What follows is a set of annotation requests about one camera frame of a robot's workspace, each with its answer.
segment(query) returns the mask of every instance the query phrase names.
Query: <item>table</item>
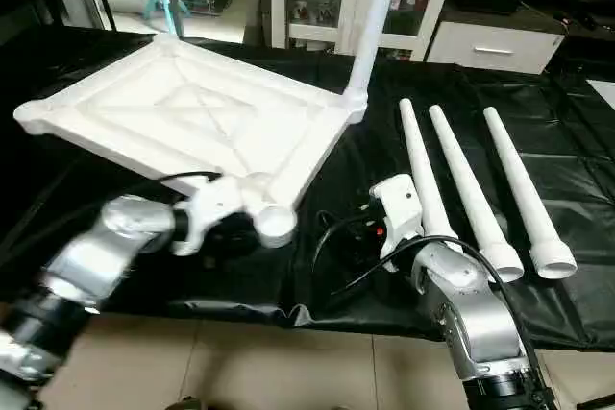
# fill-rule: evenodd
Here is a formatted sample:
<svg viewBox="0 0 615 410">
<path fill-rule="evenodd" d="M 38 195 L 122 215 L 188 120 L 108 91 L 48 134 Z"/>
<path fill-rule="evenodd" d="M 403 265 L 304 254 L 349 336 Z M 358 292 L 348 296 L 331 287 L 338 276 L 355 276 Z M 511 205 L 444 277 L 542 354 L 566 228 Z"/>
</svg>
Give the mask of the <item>table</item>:
<svg viewBox="0 0 615 410">
<path fill-rule="evenodd" d="M 67 142 L 27 135 L 12 120 L 12 110 L 77 82 L 150 39 L 48 27 L 0 49 L 4 232 L 53 181 L 59 187 L 40 205 L 24 237 L 76 206 L 139 181 L 136 174 Z M 192 41 L 336 92 L 343 90 L 352 65 L 343 56 Z M 438 340 L 437 330 L 417 312 L 412 291 L 386 273 L 329 309 L 317 308 L 317 295 L 340 286 L 355 268 L 343 252 L 327 252 L 321 277 L 314 282 L 310 274 L 311 253 L 323 232 L 318 211 L 350 215 L 365 202 L 371 185 L 409 173 L 397 106 L 409 97 L 453 228 L 474 243 L 427 116 L 433 104 L 445 110 L 504 233 L 518 250 L 526 274 L 511 287 L 536 345 L 615 350 L 615 111 L 591 86 L 570 76 L 379 60 L 369 94 L 364 121 L 344 133 L 304 197 L 299 231 L 291 244 L 277 250 L 253 246 L 249 223 L 230 220 L 213 230 L 193 257 L 144 255 L 109 309 Z M 573 277 L 549 281 L 533 271 L 528 237 L 481 116 L 487 106 L 498 109 L 555 227 L 572 248 L 578 262 Z M 158 187 L 147 197 L 171 200 L 173 192 Z M 58 246 L 86 229 L 94 217 L 72 223 L 0 266 L 0 299 L 14 298 Z M 5 257 L 6 249 L 0 249 L 0 260 Z M 207 268 L 204 260 L 215 261 L 215 267 Z"/>
</svg>

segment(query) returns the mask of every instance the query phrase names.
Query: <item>white plastic tray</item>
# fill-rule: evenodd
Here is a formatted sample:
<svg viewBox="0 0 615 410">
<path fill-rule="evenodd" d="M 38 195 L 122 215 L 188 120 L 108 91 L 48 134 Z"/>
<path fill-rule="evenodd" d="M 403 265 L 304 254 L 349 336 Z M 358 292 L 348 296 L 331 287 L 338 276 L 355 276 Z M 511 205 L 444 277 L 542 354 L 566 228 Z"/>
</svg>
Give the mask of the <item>white plastic tray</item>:
<svg viewBox="0 0 615 410">
<path fill-rule="evenodd" d="M 216 171 L 245 179 L 266 202 L 294 208 L 362 112 L 344 101 L 160 35 L 63 91 L 25 103 L 14 117 L 28 133 L 53 133 L 145 177 Z M 169 185 L 190 194 L 199 183 Z"/>
</svg>

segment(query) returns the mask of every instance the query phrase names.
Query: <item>black cable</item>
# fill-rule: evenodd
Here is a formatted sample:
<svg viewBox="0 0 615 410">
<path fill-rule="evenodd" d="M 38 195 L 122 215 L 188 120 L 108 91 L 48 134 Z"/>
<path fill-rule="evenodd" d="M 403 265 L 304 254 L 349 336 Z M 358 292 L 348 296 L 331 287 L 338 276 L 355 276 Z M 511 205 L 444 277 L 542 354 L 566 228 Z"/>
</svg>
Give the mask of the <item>black cable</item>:
<svg viewBox="0 0 615 410">
<path fill-rule="evenodd" d="M 45 228 L 41 229 L 40 231 L 38 231 L 38 232 L 28 236 L 28 238 L 24 239 L 22 242 L 20 242 L 19 244 L 15 245 L 12 250 L 7 251 L 4 254 L 0 254 L 0 269 L 2 269 L 2 266 L 4 266 L 5 264 L 9 263 L 12 259 L 17 258 L 20 254 L 26 252 L 28 249 L 33 247 L 35 244 L 40 242 L 45 237 L 48 237 L 49 235 L 53 234 L 54 232 L 57 232 L 58 230 L 62 229 L 64 226 L 66 226 L 71 221 L 74 221 L 77 218 L 83 217 L 84 215 L 86 215 L 87 213 L 89 213 L 92 210 L 100 208 L 107 201 L 109 201 L 111 199 L 114 199 L 114 198 L 116 198 L 118 196 L 122 196 L 124 194 L 134 194 L 134 193 L 139 192 L 139 191 L 141 191 L 141 190 L 143 190 L 143 189 L 145 189 L 147 187 L 151 187 L 154 184 L 159 184 L 159 183 L 166 182 L 166 181 L 176 180 L 178 178 L 207 177 L 208 179 L 211 180 L 213 178 L 217 178 L 218 176 L 219 176 L 219 174 L 217 174 L 217 173 L 207 172 L 207 171 L 182 172 L 182 173 L 176 173 L 176 174 L 173 174 L 173 175 L 166 175 L 164 177 L 160 177 L 160 178 L 157 178 L 157 179 L 150 179 L 150 180 L 146 180 L 146 181 L 140 181 L 137 184 L 133 184 L 132 186 L 126 187 L 126 188 L 122 189 L 121 191 L 117 191 L 117 192 L 107 196 L 104 199 L 97 200 L 97 201 L 91 202 L 89 204 L 86 204 L 84 206 L 81 206 L 80 208 L 77 208 L 76 210 L 73 210 L 73 211 L 70 211 L 70 212 L 64 214 L 59 219 L 57 219 L 54 222 L 50 223 L 49 225 L 47 225 Z"/>
<path fill-rule="evenodd" d="M 356 223 L 358 221 L 365 220 L 368 217 L 367 213 L 359 213 L 358 215 L 351 216 L 350 218 L 345 218 L 343 220 L 339 220 L 334 225 L 330 226 L 325 233 L 322 235 L 320 239 L 318 239 L 318 244 L 316 245 L 316 250 L 314 251 L 314 256 L 311 260 L 311 271 L 312 273 L 316 270 L 316 264 L 318 263 L 318 257 L 325 247 L 325 244 L 333 237 L 334 234 L 346 228 L 348 225 L 352 223 Z"/>
<path fill-rule="evenodd" d="M 66 179 L 68 174 L 72 172 L 73 168 L 81 161 L 83 155 L 78 156 L 73 160 L 61 173 L 56 175 L 53 181 L 47 186 L 42 188 L 35 199 L 30 204 L 30 207 L 21 215 L 19 221 L 5 234 L 4 239 L 0 242 L 0 255 L 6 253 L 12 245 L 19 239 L 24 229 L 35 219 L 38 211 L 45 205 L 51 195 L 60 187 L 62 182 Z"/>
<path fill-rule="evenodd" d="M 378 263 L 376 263 L 374 266 L 372 266 L 369 270 L 364 272 L 362 275 L 360 275 L 359 277 L 347 283 L 344 287 L 338 290 L 335 290 L 334 292 L 331 292 L 331 297 L 332 298 L 337 297 L 341 295 L 342 293 L 345 293 L 348 290 L 351 290 L 352 288 L 354 288 L 355 286 L 357 286 L 358 284 L 366 280 L 368 277 L 373 275 L 376 271 L 378 271 L 379 268 L 381 268 L 386 263 L 391 261 L 393 258 L 398 256 L 400 253 L 405 252 L 406 250 L 409 250 L 414 247 L 429 244 L 431 242 L 450 242 L 453 244 L 457 244 L 464 250 L 466 254 L 473 257 L 476 261 L 478 261 L 480 264 L 482 264 L 485 267 L 489 275 L 495 280 L 496 285 L 498 285 L 498 287 L 500 288 L 500 291 L 502 292 L 502 297 L 504 298 L 504 304 L 508 308 L 508 311 L 510 312 L 510 316 L 512 317 L 512 320 L 515 323 L 515 326 L 517 327 L 519 338 L 521 339 L 521 343 L 523 344 L 526 350 L 526 354 L 528 355 L 529 364 L 536 372 L 536 375 L 539 380 L 539 384 L 543 388 L 545 388 L 546 387 L 545 380 L 540 370 L 540 363 L 538 362 L 538 357 L 536 356 L 536 352 L 533 346 L 531 345 L 529 333 L 521 319 L 520 311 L 519 309 L 517 309 L 516 305 L 514 304 L 512 297 L 509 294 L 508 288 L 504 284 L 504 281 L 502 280 L 502 278 L 500 277 L 496 269 L 487 260 L 487 258 L 485 258 L 482 255 L 482 253 L 480 253 L 470 244 L 467 244 L 466 242 L 463 242 L 462 240 L 455 239 L 454 237 L 450 237 L 448 235 L 429 235 L 425 237 L 417 237 L 415 239 L 412 239 L 407 244 L 397 248 L 396 250 L 388 254 L 386 257 L 381 259 Z"/>
</svg>

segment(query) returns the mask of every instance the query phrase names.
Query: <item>floor tile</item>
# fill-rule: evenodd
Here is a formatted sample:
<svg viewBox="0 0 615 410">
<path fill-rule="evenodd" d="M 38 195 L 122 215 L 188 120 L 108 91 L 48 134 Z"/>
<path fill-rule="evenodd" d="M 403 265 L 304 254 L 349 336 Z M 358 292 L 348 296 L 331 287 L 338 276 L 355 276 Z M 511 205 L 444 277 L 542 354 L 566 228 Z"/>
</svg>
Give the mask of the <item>floor tile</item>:
<svg viewBox="0 0 615 410">
<path fill-rule="evenodd" d="M 95 318 L 43 390 L 48 410 L 162 410 L 177 401 L 197 321 Z"/>
<path fill-rule="evenodd" d="M 376 410 L 369 335 L 203 322 L 184 395 L 235 410 Z"/>
<path fill-rule="evenodd" d="M 615 354 L 542 350 L 561 410 L 615 393 Z"/>
<path fill-rule="evenodd" d="M 380 409 L 468 408 L 444 343 L 375 336 L 374 353 Z"/>
</svg>

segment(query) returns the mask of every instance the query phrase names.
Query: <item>vertical white pole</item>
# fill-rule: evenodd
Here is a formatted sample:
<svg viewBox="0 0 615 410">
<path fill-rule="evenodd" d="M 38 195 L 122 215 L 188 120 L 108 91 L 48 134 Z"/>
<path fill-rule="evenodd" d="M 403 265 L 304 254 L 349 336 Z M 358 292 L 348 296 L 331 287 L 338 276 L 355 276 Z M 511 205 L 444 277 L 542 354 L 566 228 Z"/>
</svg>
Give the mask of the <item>vertical white pole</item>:
<svg viewBox="0 0 615 410">
<path fill-rule="evenodd" d="M 400 101 L 400 113 L 406 136 L 407 153 L 412 166 L 412 179 L 423 206 L 423 229 L 425 235 L 449 235 L 457 237 L 449 224 L 438 185 L 431 170 L 430 158 L 423 143 L 423 136 L 416 121 L 412 103 L 407 98 Z"/>
<path fill-rule="evenodd" d="M 367 109 L 367 85 L 372 75 L 374 60 L 381 40 L 382 28 L 388 14 L 391 0 L 372 0 L 365 27 L 358 41 L 357 55 L 344 91 L 346 104 L 357 108 L 357 117 L 352 122 L 360 122 Z"/>
<path fill-rule="evenodd" d="M 479 242 L 480 252 L 498 271 L 504 282 L 516 280 L 523 275 L 523 264 L 515 249 L 504 239 L 498 221 L 482 194 L 479 182 L 461 151 L 444 112 L 440 106 L 432 106 L 430 116 L 461 196 L 463 207 Z"/>
<path fill-rule="evenodd" d="M 571 276 L 577 270 L 575 258 L 568 246 L 559 239 L 549 213 L 543 206 L 500 115 L 495 108 L 487 108 L 484 110 L 484 117 L 526 225 L 531 241 L 529 255 L 536 272 L 544 278 Z"/>
</svg>

